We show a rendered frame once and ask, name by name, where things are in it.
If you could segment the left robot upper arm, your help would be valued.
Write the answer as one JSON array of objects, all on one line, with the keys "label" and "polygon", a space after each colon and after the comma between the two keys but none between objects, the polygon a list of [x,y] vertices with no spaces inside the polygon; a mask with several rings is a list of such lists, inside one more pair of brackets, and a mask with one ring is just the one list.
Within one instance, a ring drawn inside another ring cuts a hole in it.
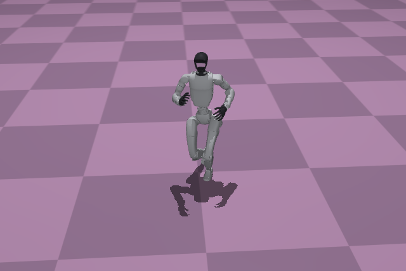
[{"label": "left robot upper arm", "polygon": [[215,85],[221,86],[223,89],[225,89],[225,95],[230,94],[230,90],[233,89],[223,78],[221,74],[213,74],[213,82]]}]

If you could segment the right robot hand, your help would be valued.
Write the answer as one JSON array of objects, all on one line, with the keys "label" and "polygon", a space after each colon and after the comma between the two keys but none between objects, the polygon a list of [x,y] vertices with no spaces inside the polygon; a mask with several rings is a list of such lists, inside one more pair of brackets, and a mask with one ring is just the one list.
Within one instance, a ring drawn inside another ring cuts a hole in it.
[{"label": "right robot hand", "polygon": [[188,95],[188,94],[189,94],[188,92],[185,93],[185,94],[179,99],[179,104],[180,104],[181,106],[183,106],[184,104],[187,104],[187,103],[185,103],[185,101],[188,101],[188,100],[186,100],[186,98],[189,99],[189,97],[186,97],[186,96],[190,96],[190,95]]}]

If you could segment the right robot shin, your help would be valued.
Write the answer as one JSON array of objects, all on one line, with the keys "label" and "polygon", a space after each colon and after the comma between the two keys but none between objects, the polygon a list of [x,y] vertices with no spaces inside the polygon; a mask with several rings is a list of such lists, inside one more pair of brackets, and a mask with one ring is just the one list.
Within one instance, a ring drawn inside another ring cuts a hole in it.
[{"label": "right robot shin", "polygon": [[[202,158],[205,149],[199,149],[199,150],[200,150],[200,157],[199,157],[198,159],[192,159],[193,161],[196,161],[196,160],[199,160],[199,159]],[[190,156],[190,157],[191,157],[191,156]]]}]

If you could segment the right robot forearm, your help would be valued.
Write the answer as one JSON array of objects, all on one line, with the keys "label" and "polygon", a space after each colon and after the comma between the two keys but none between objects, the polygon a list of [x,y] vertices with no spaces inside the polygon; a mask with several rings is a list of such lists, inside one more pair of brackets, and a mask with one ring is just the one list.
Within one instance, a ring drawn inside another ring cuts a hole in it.
[{"label": "right robot forearm", "polygon": [[[179,99],[180,99],[180,97],[179,97],[179,96],[176,96],[175,93],[172,95],[172,101],[173,101],[175,104],[181,106],[181,105],[179,104]],[[185,101],[185,103],[186,103],[186,101]],[[184,105],[185,105],[185,104],[184,104]],[[184,106],[184,105],[183,105],[183,106]]]}]

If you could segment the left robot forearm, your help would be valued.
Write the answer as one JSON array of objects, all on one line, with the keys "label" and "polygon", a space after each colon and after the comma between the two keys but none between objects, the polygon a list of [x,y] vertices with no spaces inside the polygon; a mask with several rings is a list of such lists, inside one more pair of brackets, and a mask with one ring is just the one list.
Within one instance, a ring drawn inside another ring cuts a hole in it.
[{"label": "left robot forearm", "polygon": [[225,102],[223,104],[225,104],[225,107],[227,108],[227,110],[228,110],[228,108],[230,108],[230,105],[234,99],[234,95],[235,95],[235,92],[233,89],[230,90],[229,95],[226,95]]}]

